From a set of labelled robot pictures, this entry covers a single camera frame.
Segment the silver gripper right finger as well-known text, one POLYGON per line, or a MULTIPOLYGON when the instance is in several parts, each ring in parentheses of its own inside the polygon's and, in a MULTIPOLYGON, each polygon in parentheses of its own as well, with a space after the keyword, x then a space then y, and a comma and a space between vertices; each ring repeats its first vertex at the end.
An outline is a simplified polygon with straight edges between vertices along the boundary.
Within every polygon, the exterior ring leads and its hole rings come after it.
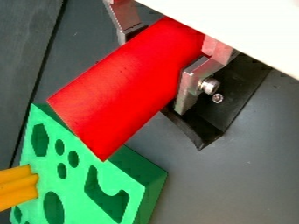
POLYGON ((174 110, 183 115, 198 101, 201 93, 214 95, 221 82, 211 76, 237 58, 239 51, 206 36, 203 55, 183 69, 174 110))

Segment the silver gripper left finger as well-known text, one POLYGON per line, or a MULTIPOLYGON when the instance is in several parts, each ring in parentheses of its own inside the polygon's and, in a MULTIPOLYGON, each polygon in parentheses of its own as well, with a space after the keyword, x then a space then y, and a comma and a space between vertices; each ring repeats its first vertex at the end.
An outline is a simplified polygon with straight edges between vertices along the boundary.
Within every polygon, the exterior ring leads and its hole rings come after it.
POLYGON ((103 3, 117 27, 118 43, 123 45, 149 25, 141 20, 135 0, 103 0, 103 3))

